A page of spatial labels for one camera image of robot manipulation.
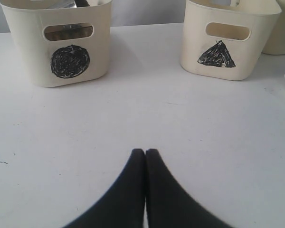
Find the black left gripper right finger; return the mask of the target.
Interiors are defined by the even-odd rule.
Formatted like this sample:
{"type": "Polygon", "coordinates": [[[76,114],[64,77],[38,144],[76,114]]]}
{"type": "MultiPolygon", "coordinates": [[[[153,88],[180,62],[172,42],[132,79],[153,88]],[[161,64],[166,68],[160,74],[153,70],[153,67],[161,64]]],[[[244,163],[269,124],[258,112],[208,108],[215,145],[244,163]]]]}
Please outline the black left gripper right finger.
{"type": "Polygon", "coordinates": [[[195,201],[175,180],[157,149],[148,149],[146,210],[150,228],[229,228],[195,201]]]}

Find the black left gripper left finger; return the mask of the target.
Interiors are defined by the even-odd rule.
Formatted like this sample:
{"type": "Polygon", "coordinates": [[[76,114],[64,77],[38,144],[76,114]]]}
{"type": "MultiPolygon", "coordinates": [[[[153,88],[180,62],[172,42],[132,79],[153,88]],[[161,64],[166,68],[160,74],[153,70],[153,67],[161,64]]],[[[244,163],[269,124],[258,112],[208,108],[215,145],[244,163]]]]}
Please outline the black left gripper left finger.
{"type": "Polygon", "coordinates": [[[145,153],[133,149],[108,191],[66,228],[142,228],[145,206],[145,153]]]}

